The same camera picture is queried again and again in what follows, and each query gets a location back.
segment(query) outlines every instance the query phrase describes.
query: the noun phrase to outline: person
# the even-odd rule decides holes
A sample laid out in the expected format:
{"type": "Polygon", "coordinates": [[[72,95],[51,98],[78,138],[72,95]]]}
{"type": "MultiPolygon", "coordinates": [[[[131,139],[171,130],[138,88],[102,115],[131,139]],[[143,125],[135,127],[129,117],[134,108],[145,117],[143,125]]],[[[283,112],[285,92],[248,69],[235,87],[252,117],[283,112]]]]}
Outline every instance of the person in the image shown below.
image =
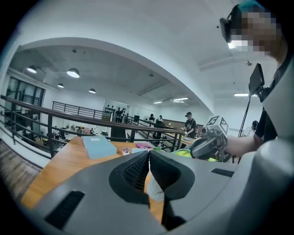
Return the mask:
{"type": "Polygon", "coordinates": [[[254,136],[255,131],[257,129],[258,126],[258,121],[253,121],[251,127],[247,127],[243,134],[242,137],[246,137],[246,136],[254,136]]]}
{"type": "Polygon", "coordinates": [[[120,116],[121,116],[121,110],[120,107],[118,108],[118,110],[115,112],[115,122],[116,123],[120,123],[120,116]]]}
{"type": "Polygon", "coordinates": [[[162,122],[162,123],[164,122],[161,115],[159,116],[159,118],[156,119],[156,121],[159,121],[159,122],[162,122]]]}
{"type": "Polygon", "coordinates": [[[185,135],[190,138],[195,138],[196,133],[197,133],[197,129],[198,129],[198,127],[196,125],[196,121],[194,118],[192,118],[191,112],[187,112],[185,117],[187,117],[185,127],[184,127],[185,135]]]}
{"type": "MultiPolygon", "coordinates": [[[[288,22],[284,8],[279,12],[277,4],[271,5],[270,2],[264,1],[264,5],[267,4],[269,9],[256,1],[241,3],[236,7],[237,13],[231,20],[232,26],[234,25],[233,29],[239,32],[239,36],[246,39],[254,50],[264,52],[266,56],[276,60],[277,71],[269,87],[270,90],[273,90],[293,57],[293,46],[289,44],[292,42],[292,39],[290,39],[292,32],[287,31],[285,27],[288,22]]],[[[254,135],[244,138],[229,136],[226,151],[241,157],[247,152],[256,151],[263,143],[276,137],[277,133],[271,119],[263,109],[254,135]]]]}
{"type": "Polygon", "coordinates": [[[154,118],[153,114],[151,114],[150,117],[149,117],[149,121],[154,122],[154,120],[155,120],[155,118],[154,118]]]}

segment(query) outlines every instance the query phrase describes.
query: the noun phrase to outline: robotic hand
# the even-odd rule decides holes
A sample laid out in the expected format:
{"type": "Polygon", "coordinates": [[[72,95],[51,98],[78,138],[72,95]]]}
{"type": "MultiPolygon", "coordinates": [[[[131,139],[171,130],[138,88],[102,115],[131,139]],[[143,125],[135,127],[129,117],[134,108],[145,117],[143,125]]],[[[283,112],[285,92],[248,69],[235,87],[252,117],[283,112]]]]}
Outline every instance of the robotic hand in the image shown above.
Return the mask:
{"type": "Polygon", "coordinates": [[[228,130],[229,126],[222,116],[211,116],[203,126],[200,138],[187,147],[191,150],[192,157],[207,160],[214,155],[216,159],[222,161],[228,130]]]}

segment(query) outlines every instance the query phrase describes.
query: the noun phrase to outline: person wearing cap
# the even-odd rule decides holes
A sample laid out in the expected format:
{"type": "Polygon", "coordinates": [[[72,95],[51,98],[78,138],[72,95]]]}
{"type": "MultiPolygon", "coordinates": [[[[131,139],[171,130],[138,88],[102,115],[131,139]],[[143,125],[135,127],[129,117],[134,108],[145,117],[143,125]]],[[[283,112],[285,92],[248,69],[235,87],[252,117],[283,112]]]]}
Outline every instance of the person wearing cap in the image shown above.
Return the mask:
{"type": "Polygon", "coordinates": [[[195,138],[196,133],[197,133],[196,121],[194,118],[192,118],[191,112],[187,112],[185,117],[187,117],[185,127],[184,127],[185,135],[187,135],[190,138],[195,138]]]}
{"type": "MultiPolygon", "coordinates": [[[[277,85],[288,66],[293,66],[292,33],[288,24],[285,8],[277,9],[271,1],[246,1],[235,6],[231,12],[231,40],[247,41],[254,51],[263,52],[277,62],[269,90],[277,85]]],[[[228,137],[226,151],[241,157],[256,151],[263,143],[277,137],[277,132],[270,117],[263,109],[259,125],[253,136],[243,138],[228,137]]]]}

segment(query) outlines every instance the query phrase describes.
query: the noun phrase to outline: light blue folder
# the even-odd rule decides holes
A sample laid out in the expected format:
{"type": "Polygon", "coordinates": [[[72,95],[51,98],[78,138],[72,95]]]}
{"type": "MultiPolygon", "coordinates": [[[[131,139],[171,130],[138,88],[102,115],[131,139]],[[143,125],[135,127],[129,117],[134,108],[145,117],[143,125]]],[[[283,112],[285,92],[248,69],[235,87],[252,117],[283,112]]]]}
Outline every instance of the light blue folder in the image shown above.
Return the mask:
{"type": "Polygon", "coordinates": [[[83,136],[82,138],[90,159],[116,154],[116,147],[103,136],[83,136]]]}

